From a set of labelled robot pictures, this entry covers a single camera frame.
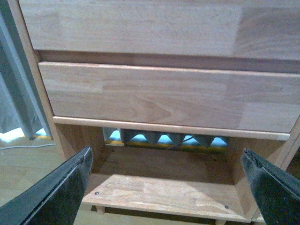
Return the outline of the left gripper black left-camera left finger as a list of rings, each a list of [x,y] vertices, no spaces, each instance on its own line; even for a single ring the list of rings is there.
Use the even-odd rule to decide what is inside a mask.
[[[32,187],[0,208],[2,225],[72,225],[93,163],[86,146]]]

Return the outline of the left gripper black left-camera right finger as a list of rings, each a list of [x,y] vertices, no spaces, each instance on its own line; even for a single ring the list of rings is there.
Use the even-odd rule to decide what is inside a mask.
[[[250,149],[243,149],[241,164],[265,223],[298,225],[300,180]]]

